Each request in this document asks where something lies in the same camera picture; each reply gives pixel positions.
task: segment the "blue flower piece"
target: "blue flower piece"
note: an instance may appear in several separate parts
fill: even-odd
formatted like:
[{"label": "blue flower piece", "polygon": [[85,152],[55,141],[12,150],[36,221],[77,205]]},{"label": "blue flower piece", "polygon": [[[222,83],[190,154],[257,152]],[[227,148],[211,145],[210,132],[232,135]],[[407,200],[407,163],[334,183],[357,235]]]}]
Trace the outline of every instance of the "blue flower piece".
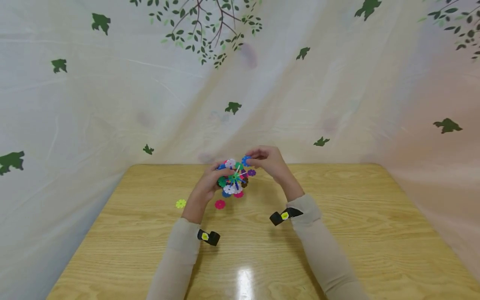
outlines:
[{"label": "blue flower piece", "polygon": [[250,167],[249,164],[247,164],[247,159],[250,159],[251,156],[245,156],[244,158],[241,159],[241,163],[243,163],[244,166]]}]

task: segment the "child's right hand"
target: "child's right hand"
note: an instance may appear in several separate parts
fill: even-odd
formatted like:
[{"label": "child's right hand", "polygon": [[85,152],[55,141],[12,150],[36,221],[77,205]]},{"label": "child's right hand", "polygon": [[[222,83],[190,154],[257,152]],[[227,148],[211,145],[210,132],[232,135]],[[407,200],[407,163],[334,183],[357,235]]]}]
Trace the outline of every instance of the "child's right hand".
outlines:
[{"label": "child's right hand", "polygon": [[246,155],[252,157],[247,160],[247,164],[264,169],[280,184],[288,201],[295,200],[305,194],[277,147],[257,146],[248,151]]},{"label": "child's right hand", "polygon": [[252,157],[247,164],[264,169],[279,184],[293,177],[277,147],[257,146],[246,155]]}]

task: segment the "white flower piece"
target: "white flower piece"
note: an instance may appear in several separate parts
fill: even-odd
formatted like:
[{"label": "white flower piece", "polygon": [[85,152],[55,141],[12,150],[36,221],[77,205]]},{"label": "white flower piece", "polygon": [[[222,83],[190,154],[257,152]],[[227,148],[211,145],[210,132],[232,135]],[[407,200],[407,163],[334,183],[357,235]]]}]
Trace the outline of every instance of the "white flower piece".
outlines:
[{"label": "white flower piece", "polygon": [[231,158],[231,159],[227,160],[227,162],[225,163],[225,166],[230,169],[230,168],[235,167],[236,163],[237,162],[235,161],[235,159]]},{"label": "white flower piece", "polygon": [[235,191],[233,192],[234,194],[239,194],[241,193],[241,191],[243,191],[243,187],[241,187],[241,185],[239,185],[239,189],[237,190],[237,187],[234,185],[232,185],[232,187],[235,188]]},{"label": "white flower piece", "polygon": [[223,188],[223,191],[226,193],[226,194],[229,194],[229,195],[232,195],[234,192],[235,192],[235,187],[232,186],[232,185],[226,185],[224,188]]}]

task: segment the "child's left hand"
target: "child's left hand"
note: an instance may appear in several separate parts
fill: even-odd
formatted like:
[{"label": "child's left hand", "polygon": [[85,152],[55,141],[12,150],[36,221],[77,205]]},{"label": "child's left hand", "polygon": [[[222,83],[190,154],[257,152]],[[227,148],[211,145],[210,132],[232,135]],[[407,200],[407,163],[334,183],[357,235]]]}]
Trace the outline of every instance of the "child's left hand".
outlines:
[{"label": "child's left hand", "polygon": [[217,180],[222,176],[230,176],[235,173],[235,170],[230,169],[217,170],[221,164],[222,162],[214,163],[205,170],[188,197],[187,204],[183,209],[183,218],[192,223],[201,223],[207,203],[213,198],[215,191],[220,189],[216,184]]}]

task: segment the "hand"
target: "hand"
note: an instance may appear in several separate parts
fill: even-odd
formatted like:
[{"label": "hand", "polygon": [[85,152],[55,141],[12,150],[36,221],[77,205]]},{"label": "hand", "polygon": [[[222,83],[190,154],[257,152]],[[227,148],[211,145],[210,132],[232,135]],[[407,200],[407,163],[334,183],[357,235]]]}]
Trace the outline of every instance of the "hand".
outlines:
[{"label": "hand", "polygon": [[220,189],[216,184],[217,180],[222,176],[229,176],[235,173],[234,170],[230,169],[217,170],[221,164],[222,162],[217,162],[208,167],[188,197],[182,217],[189,222],[196,224],[202,222],[208,202],[212,200],[215,191]]},{"label": "hand", "polygon": [[247,164],[264,169],[280,184],[288,201],[295,200],[305,194],[277,147],[257,146],[248,151],[246,155],[252,157],[247,160]]}]

